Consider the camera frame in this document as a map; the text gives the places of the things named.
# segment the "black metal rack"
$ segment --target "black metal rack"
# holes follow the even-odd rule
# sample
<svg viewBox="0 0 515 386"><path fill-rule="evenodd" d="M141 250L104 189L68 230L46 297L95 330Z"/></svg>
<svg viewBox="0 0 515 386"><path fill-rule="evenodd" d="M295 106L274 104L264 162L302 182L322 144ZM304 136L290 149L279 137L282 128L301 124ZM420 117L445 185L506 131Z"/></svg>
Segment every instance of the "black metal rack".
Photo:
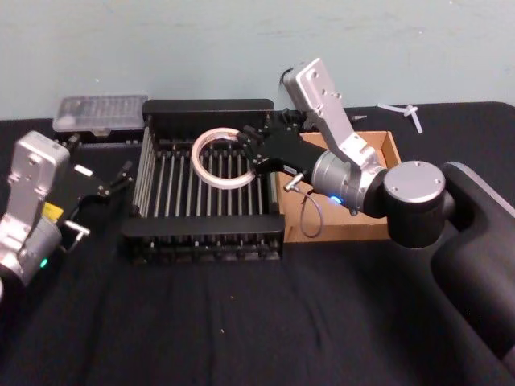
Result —
<svg viewBox="0 0 515 386"><path fill-rule="evenodd" d="M215 127L262 127L274 112L268 100L147 101L146 128L134 188L134 216L122 235L136 262L277 259L284 216L275 174L221 191L200 181L190 163L192 143ZM219 142L202 154L221 177L245 173L237 143Z"/></svg>

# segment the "yellow label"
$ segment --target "yellow label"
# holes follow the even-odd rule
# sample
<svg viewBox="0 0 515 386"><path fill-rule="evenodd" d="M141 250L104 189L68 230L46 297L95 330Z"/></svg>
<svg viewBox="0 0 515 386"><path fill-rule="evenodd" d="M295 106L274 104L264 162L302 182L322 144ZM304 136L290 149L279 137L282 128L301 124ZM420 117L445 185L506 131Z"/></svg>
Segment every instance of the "yellow label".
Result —
<svg viewBox="0 0 515 386"><path fill-rule="evenodd" d="M43 216L47 217L52 223L56 223L63 212L63 209L51 203L45 203L43 207Z"/></svg>

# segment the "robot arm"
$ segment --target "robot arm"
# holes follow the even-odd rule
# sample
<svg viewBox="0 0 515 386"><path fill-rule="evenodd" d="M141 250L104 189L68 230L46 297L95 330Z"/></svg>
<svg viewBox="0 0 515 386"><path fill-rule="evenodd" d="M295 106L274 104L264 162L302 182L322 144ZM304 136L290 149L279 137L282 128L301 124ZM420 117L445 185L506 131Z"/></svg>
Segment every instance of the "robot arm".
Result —
<svg viewBox="0 0 515 386"><path fill-rule="evenodd" d="M287 191L304 181L317 193L338 197L353 215L386 216L392 240L407 248L436 242L449 219L460 234L435 254L435 279L515 375L515 210L460 164L381 167L352 129L320 59L293 68L284 84L301 120L315 124L329 150L300 138L295 126L301 120L286 128L277 122L259 130L247 126L237 140L254 173L283 171L293 177Z"/></svg>
<svg viewBox="0 0 515 386"><path fill-rule="evenodd" d="M70 151L78 141L77 135L71 136L65 147L30 132L16 142L9 201L0 219L0 302L16 298L46 265L61 244L62 228L76 233L71 246L63 247L66 253L89 234L72 221L85 204L107 203L132 182L126 173L129 164L111 184L81 165L71 166Z"/></svg>

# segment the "blue led light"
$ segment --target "blue led light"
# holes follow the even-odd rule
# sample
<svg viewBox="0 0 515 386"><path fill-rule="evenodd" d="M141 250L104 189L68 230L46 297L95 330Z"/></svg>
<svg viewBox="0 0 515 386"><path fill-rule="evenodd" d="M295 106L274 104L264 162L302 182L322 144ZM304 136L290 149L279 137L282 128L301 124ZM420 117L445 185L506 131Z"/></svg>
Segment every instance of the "blue led light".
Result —
<svg viewBox="0 0 515 386"><path fill-rule="evenodd" d="M336 197L335 195L332 195L331 197L329 197L330 199L332 199L335 203L337 203L338 205L341 205L342 203L342 200L340 197Z"/></svg>

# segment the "black fabric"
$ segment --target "black fabric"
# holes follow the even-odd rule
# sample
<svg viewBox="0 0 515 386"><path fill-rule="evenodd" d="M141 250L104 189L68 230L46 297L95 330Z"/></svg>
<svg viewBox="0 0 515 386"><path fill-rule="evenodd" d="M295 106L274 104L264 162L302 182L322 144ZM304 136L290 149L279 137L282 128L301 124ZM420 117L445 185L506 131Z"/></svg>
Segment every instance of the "black fabric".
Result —
<svg viewBox="0 0 515 386"><path fill-rule="evenodd" d="M425 130L376 108L357 129L393 131L404 160L468 164L515 203L515 109L422 105ZM1 122L0 206L14 140L50 121ZM81 150L108 178L137 151ZM281 262L134 267L116 205L54 257L2 325L0 384L515 384L436 286L438 246L390 241L286 247ZM447 228L443 240L454 231Z"/></svg>

